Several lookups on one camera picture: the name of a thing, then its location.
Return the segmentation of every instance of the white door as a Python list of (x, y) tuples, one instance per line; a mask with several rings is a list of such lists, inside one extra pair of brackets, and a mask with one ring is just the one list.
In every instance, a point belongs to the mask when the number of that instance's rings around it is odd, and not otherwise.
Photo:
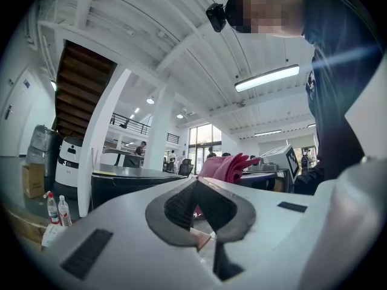
[(0, 117), (0, 156), (19, 156), (19, 146), (33, 102), (37, 82), (26, 69), (16, 81)]

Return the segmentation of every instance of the door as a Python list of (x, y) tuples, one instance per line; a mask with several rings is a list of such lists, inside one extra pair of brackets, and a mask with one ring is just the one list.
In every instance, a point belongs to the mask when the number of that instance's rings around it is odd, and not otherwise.
[(195, 174), (199, 174), (201, 171), (201, 167), (203, 166), (204, 158), (203, 158), (203, 148), (196, 149), (196, 162), (195, 162)]
[(0, 156), (19, 156), (24, 125), (38, 90), (31, 73), (25, 70), (16, 81), (1, 113)]

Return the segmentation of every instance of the door handle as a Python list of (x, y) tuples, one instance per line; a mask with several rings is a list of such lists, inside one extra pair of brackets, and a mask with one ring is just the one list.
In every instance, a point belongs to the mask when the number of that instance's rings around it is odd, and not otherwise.
[(5, 113), (5, 120), (7, 120), (8, 119), (8, 117), (9, 117), (9, 115), (11, 114), (11, 113), (13, 113), (13, 111), (11, 111), (11, 108), (12, 108), (12, 104), (10, 104), (10, 106), (8, 107), (8, 109), (7, 109), (7, 112)]

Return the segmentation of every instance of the white ceiling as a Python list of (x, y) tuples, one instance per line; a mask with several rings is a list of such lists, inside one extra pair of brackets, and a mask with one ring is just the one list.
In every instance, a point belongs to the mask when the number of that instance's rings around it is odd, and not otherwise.
[[(181, 124), (200, 116), (235, 138), (313, 122), (304, 89), (313, 47), (301, 37), (238, 34), (228, 25), (216, 33), (205, 14), (213, 2), (227, 0), (41, 0), (45, 61), (55, 73), (60, 56), (56, 33), (72, 26), (126, 57), (139, 76), (131, 78), (120, 100), (141, 113), (152, 112), (146, 99), (157, 98), (161, 83), (175, 85), (172, 116), (197, 113)], [(298, 76), (240, 93), (234, 88), (243, 79), (296, 63)], [(242, 100), (246, 106), (240, 109), (235, 103)]]

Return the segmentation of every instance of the cardboard box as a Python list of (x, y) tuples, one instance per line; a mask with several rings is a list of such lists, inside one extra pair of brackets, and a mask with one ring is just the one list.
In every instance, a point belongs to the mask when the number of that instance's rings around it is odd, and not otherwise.
[(22, 166), (24, 194), (32, 199), (44, 194), (44, 164), (29, 163)]

